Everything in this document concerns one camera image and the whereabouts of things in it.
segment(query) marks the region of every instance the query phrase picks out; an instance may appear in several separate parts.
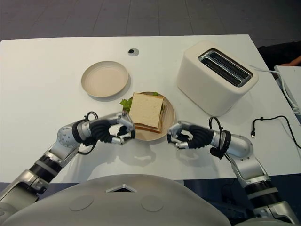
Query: white cable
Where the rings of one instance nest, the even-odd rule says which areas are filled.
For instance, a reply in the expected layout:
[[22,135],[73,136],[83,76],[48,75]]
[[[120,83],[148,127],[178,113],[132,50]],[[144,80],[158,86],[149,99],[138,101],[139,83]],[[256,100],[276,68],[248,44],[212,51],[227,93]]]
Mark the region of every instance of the white cable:
[[256,69],[257,71],[260,71],[260,72],[276,73],[279,76],[279,79],[281,81],[281,86],[282,86],[283,93],[284,93],[285,97],[287,98],[288,102],[290,102],[290,104],[292,106],[293,113],[296,114],[296,115],[301,115],[300,108],[298,107],[297,103],[295,103],[294,101],[292,101],[292,99],[287,94],[287,91],[285,89],[284,80],[281,77],[281,73],[280,72],[270,71],[270,70],[263,70],[261,68],[255,67],[253,65],[250,65],[250,66],[253,67],[254,69]]

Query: bread slice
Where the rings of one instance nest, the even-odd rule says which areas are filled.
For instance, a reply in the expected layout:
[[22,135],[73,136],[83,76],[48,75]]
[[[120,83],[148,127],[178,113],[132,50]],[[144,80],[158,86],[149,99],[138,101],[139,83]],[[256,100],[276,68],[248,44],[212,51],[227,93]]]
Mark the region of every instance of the bread slice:
[[129,112],[133,123],[159,128],[163,98],[134,93]]
[[161,113],[160,113],[160,119],[159,119],[159,126],[158,128],[152,127],[152,126],[146,126],[143,124],[135,123],[136,129],[141,129],[141,130],[146,130],[150,132],[155,132],[155,133],[161,133],[162,132],[162,120],[164,116],[164,110],[165,110],[165,105],[162,105]]

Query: gray floor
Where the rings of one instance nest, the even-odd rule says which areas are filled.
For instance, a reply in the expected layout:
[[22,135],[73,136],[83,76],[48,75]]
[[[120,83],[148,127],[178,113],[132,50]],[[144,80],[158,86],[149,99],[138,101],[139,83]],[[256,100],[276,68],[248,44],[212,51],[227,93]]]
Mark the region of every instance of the gray floor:
[[301,0],[0,0],[0,40],[249,34],[256,46],[301,39]]

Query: toaster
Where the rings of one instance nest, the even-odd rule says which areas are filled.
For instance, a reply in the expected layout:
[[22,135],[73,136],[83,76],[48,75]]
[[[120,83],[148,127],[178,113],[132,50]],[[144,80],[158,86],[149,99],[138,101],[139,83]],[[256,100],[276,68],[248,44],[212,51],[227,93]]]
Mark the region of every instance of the toaster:
[[258,81],[258,74],[229,52],[202,41],[184,52],[178,88],[212,116],[225,114]]

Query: plate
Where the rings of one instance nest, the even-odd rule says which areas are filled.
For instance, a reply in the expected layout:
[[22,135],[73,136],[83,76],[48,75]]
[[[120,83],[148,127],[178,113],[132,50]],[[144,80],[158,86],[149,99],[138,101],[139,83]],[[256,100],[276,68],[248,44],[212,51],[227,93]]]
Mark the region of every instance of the plate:
[[114,61],[101,61],[90,66],[81,77],[83,89],[94,97],[110,97],[127,84],[126,68]]
[[[152,96],[154,92],[142,92],[142,94]],[[175,124],[176,117],[175,117],[174,107],[166,97],[164,97],[163,99],[163,104],[165,105],[166,108],[163,112],[163,117],[162,117],[162,132],[155,133],[146,130],[136,129],[135,139],[143,140],[143,141],[153,141],[153,140],[158,140],[167,135],[167,130],[172,125]]]

